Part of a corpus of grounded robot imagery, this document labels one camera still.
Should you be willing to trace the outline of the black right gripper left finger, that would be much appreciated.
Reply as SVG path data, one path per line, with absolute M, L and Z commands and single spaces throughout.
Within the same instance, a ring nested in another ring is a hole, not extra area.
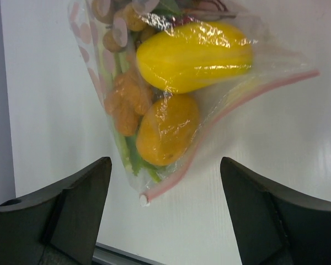
M 0 204 L 0 264 L 91 264 L 112 162 Z

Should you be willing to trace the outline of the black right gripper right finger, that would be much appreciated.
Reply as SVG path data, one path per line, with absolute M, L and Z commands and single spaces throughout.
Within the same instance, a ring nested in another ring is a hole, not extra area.
M 242 264 L 331 264 L 331 202 L 228 157 L 220 173 Z

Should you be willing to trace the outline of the white zip slider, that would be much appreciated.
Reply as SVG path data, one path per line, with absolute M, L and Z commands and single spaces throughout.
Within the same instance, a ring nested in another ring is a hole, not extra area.
M 150 205 L 150 202 L 149 202 L 147 196 L 144 194 L 140 195 L 139 201 L 140 201 L 140 206 L 142 206 L 142 207 L 147 207 Z

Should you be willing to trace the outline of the green fake lettuce leaf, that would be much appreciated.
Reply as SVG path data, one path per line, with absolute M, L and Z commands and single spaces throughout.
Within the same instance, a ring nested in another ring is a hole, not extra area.
M 113 82 L 117 75 L 126 72 L 129 69 L 136 70 L 134 66 L 134 55 L 127 52 L 121 52 L 114 56 L 116 62 L 116 72 L 113 74 Z M 136 133 L 132 136 L 121 135 L 115 128 L 114 136 L 116 139 L 116 145 L 119 149 L 121 160 L 126 170 L 130 171 L 134 176 L 138 176 L 141 169 L 148 171 L 148 174 L 153 179 L 155 183 L 161 181 L 158 171 L 161 170 L 160 167 L 153 166 L 141 158 L 140 154 L 136 148 Z

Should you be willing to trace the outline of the orange fake tangerine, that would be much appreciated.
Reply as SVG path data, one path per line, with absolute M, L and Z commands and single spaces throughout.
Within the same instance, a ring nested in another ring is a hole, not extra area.
M 191 95 L 159 99 L 141 121 L 136 138 L 138 153 L 152 165 L 170 165 L 189 148 L 199 124 L 199 107 Z

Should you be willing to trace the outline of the clear zip top bag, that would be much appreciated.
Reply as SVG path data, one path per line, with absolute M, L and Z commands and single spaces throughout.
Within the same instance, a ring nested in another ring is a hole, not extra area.
M 142 206 L 231 111 L 319 75 L 238 1 L 70 1 L 67 14 Z

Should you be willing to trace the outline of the yellow fake mango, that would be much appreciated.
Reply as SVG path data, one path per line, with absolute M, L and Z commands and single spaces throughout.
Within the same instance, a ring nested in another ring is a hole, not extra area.
M 253 48 L 245 34 L 223 22 L 191 22 L 162 31 L 136 52 L 141 76 L 171 93 L 188 93 L 246 74 Z

